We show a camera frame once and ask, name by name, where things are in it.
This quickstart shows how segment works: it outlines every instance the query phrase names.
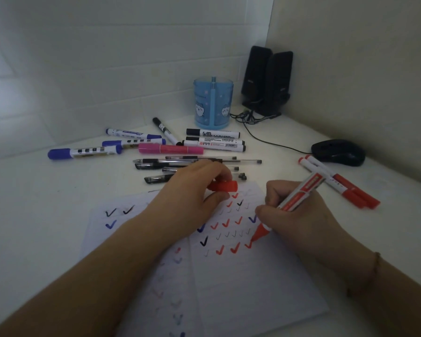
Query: blue pen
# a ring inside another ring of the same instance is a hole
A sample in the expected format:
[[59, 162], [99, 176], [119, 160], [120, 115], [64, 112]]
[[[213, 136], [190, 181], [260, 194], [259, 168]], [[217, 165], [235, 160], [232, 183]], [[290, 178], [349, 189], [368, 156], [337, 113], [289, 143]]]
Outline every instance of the blue pen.
[[125, 130], [116, 130], [116, 129], [106, 129], [106, 133], [110, 136], [129, 137], [129, 138], [138, 138], [138, 139], [162, 138], [161, 135], [150, 135], [150, 134], [147, 134], [147, 133], [125, 131]]
[[103, 141], [101, 146], [110, 147], [110, 146], [122, 146], [124, 149], [128, 148], [137, 148], [140, 143], [158, 143], [163, 146], [167, 143], [165, 138], [154, 138], [154, 139], [127, 139], [122, 141]]
[[77, 157], [90, 157], [99, 155], [114, 155], [121, 154], [122, 146], [111, 146], [111, 147], [96, 147], [96, 148], [84, 148], [84, 149], [51, 149], [47, 156], [49, 159], [69, 159]]

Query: pen holder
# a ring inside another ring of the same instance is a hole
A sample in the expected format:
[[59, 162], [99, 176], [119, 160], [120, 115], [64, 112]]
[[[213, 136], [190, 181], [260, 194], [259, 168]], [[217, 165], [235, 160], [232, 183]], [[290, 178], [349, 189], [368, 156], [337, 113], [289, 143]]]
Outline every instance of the pen holder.
[[220, 130], [229, 124], [232, 80], [203, 77], [193, 82], [195, 87], [195, 124], [203, 129]]

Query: computer mouse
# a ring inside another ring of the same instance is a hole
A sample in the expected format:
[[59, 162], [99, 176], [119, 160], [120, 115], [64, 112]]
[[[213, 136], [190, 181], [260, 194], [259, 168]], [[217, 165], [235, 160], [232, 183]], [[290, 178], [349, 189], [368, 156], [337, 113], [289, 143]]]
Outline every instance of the computer mouse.
[[359, 167], [365, 161], [365, 150], [344, 139], [331, 139], [315, 143], [313, 156], [321, 162], [333, 162]]

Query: desk surface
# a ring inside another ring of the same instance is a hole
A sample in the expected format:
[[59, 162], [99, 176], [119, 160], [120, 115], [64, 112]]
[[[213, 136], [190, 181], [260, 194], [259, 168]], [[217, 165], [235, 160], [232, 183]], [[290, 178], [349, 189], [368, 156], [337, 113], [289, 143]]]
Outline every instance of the desk surface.
[[[166, 125], [184, 138], [185, 129], [195, 127], [193, 116]], [[250, 129], [260, 139], [303, 151], [327, 139], [285, 116]], [[158, 131], [154, 125], [137, 130]], [[248, 180], [257, 181], [261, 188], [268, 180], [301, 181], [308, 176], [297, 163], [302, 154], [256, 141], [234, 120], [228, 130], [241, 132], [247, 151], [205, 153], [261, 158], [262, 165], [241, 167]], [[108, 139], [102, 136], [68, 146], [95, 147]], [[159, 187], [143, 180], [159, 171], [134, 168], [132, 160], [140, 157], [137, 150], [125, 150], [119, 156], [53, 162], [42, 150], [0, 160], [0, 321], [77, 262], [91, 208], [110, 198]], [[382, 201], [373, 211], [359, 210], [322, 185], [319, 192], [343, 228], [421, 283], [421, 184], [368, 158], [359, 168], [331, 167]], [[376, 335], [359, 308], [344, 296], [342, 281], [313, 260], [304, 263], [331, 312], [266, 336]]]

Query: cable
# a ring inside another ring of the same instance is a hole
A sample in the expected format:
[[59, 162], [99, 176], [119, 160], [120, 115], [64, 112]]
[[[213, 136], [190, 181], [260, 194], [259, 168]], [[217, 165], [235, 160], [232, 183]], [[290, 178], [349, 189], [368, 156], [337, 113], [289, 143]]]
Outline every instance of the cable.
[[272, 115], [272, 116], [264, 116], [262, 118], [255, 118], [254, 117], [254, 110], [250, 110], [250, 111], [247, 111], [246, 110], [246, 111], [244, 111], [244, 112], [242, 112], [240, 114], [230, 114], [230, 116], [231, 116], [231, 118], [234, 118], [237, 122], [242, 123], [243, 126], [245, 127], [245, 129], [251, 135], [251, 137], [253, 137], [254, 139], [256, 139], [258, 141], [261, 141], [261, 142], [267, 143], [267, 144], [271, 144], [273, 146], [277, 146], [277, 147], [282, 147], [282, 148], [287, 148], [287, 149], [290, 149], [290, 150], [294, 150], [294, 151], [300, 152], [302, 154], [312, 154], [311, 152], [310, 153], [309, 152], [304, 152], [304, 151], [301, 151], [301, 150], [298, 150], [298, 149], [295, 149], [295, 148], [292, 148], [292, 147], [283, 146], [281, 144], [276, 144], [276, 143], [272, 143], [272, 142], [263, 141], [263, 140], [257, 138], [256, 136], [254, 136], [251, 133], [251, 131], [248, 130], [247, 124], [248, 125], [254, 125], [254, 124], [258, 124], [260, 122], [263, 122], [265, 119], [273, 119], [273, 118], [276, 118], [277, 115], [275, 115], [275, 114]]

